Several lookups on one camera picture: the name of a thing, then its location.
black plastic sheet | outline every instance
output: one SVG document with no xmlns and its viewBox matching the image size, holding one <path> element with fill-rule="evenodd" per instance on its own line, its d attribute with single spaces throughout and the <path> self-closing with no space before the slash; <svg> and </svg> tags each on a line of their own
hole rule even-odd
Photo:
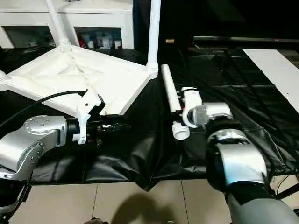
<svg viewBox="0 0 299 224">
<path fill-rule="evenodd" d="M 0 53 L 6 73 L 49 49 L 12 49 Z M 145 55 L 131 49 L 100 50 L 145 64 Z M 186 56 L 168 54 L 177 90 L 197 87 L 204 102 L 227 102 L 250 140 L 261 150 L 270 175 L 295 174 L 299 160 L 299 115 L 276 87 L 241 50 L 202 50 Z M 0 92 L 0 120 L 33 101 L 10 91 Z M 32 116 L 62 114 L 39 105 L 11 123 L 1 134 L 20 127 Z M 33 184 L 136 182 L 145 190 L 160 180 L 206 178 L 206 139 L 201 129 L 175 141 L 161 76 L 151 80 L 125 114 L 132 129 L 103 136 L 99 150 L 76 143 L 53 149 L 40 160 Z"/>
</svg>

silver robotic arm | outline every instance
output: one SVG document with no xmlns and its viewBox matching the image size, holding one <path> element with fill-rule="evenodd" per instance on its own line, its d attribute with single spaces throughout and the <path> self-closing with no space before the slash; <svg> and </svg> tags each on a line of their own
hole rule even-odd
<svg viewBox="0 0 299 224">
<path fill-rule="evenodd" d="M 220 103 L 216 109 L 215 104 L 203 104 L 191 113 L 190 122 L 205 128 L 207 178 L 225 194 L 232 223 L 299 224 L 298 216 L 270 189 L 263 156 L 234 121 L 228 105 Z"/>
<path fill-rule="evenodd" d="M 120 115 L 100 116 L 104 106 L 103 99 L 90 89 L 79 101 L 76 118 L 34 116 L 0 139 L 0 224 L 8 223 L 23 202 L 32 172 L 46 152 L 69 141 L 98 141 L 99 132 L 129 128 Z"/>
</svg>

black cable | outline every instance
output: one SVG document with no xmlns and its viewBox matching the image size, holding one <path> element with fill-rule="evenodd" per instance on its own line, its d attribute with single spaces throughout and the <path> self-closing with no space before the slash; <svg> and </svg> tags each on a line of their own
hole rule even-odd
<svg viewBox="0 0 299 224">
<path fill-rule="evenodd" d="M 8 119 L 6 119 L 5 121 L 3 121 L 1 124 L 0 124 L 0 128 L 2 128 L 4 125 L 6 125 L 8 122 L 14 120 L 15 118 L 17 118 L 19 115 L 21 115 L 22 113 L 24 113 L 25 111 L 31 109 L 32 107 L 34 107 L 35 105 L 37 104 L 40 104 L 46 100 L 49 100 L 49 99 L 52 99 L 52 98 L 55 98 L 55 97 L 59 97 L 59 96 L 63 96 L 63 95 L 69 95 L 69 94 L 78 94 L 80 96 L 84 96 L 84 94 L 86 93 L 86 91 L 66 91 L 66 92 L 60 92 L 60 93 L 55 93 L 53 95 L 50 95 L 50 96 L 47 96 L 45 98 L 42 98 L 38 101 L 36 101 L 35 103 L 25 107 L 24 109 L 18 111 L 17 113 L 15 113 L 13 116 L 9 117 Z"/>
<path fill-rule="evenodd" d="M 278 190 L 280 188 L 280 185 L 289 177 L 289 175 L 285 176 L 284 179 L 279 183 L 277 190 L 276 190 L 276 195 L 278 194 Z"/>
</svg>

floor tile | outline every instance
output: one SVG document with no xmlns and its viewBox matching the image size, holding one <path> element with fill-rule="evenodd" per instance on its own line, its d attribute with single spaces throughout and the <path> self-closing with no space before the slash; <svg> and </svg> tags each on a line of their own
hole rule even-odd
<svg viewBox="0 0 299 224">
<path fill-rule="evenodd" d="M 224 195 L 207 180 L 183 180 L 189 224 L 229 224 L 231 222 Z"/>
<path fill-rule="evenodd" d="M 150 192 L 133 182 L 99 184 L 93 216 L 110 224 L 188 224 L 181 181 L 159 182 Z"/>
<path fill-rule="evenodd" d="M 278 187 L 279 183 L 282 181 L 282 179 L 284 177 L 285 176 L 275 176 L 275 177 L 273 177 L 270 185 L 275 190 L 275 192 L 277 191 L 277 187 Z M 298 180 L 297 180 L 296 176 L 295 175 L 289 175 L 286 178 L 286 180 L 280 185 L 279 192 L 282 192 L 282 191 L 288 189 L 289 187 L 295 185 L 296 183 L 298 183 Z M 284 198 L 282 201 L 285 202 L 292 209 L 299 208 L 299 192 Z"/>
<path fill-rule="evenodd" d="M 11 224 L 82 224 L 92 216 L 97 184 L 34 186 Z"/>
</svg>

black surface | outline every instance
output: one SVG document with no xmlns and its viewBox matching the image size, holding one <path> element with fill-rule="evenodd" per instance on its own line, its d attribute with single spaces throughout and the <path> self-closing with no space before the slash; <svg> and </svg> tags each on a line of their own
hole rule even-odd
<svg viewBox="0 0 299 224">
<path fill-rule="evenodd" d="M 0 69 L 10 72 L 47 50 L 5 50 L 0 53 Z M 100 51 L 141 64 L 147 61 L 131 49 Z M 242 51 L 197 51 L 185 58 L 169 53 L 160 62 L 170 64 L 177 90 L 197 87 L 204 102 L 230 105 L 249 139 L 263 153 L 270 175 L 298 172 L 299 115 Z M 0 120 L 31 103 L 13 92 L 0 92 Z M 38 114 L 62 113 L 40 105 L 2 130 L 2 135 Z M 174 140 L 160 75 L 146 85 L 125 117 L 132 130 L 104 136 L 100 150 L 92 144 L 72 143 L 49 151 L 34 170 L 33 184 L 134 181 L 149 190 L 159 180 L 206 178 L 205 136 L 202 130 L 193 129 L 188 140 Z"/>
</svg>

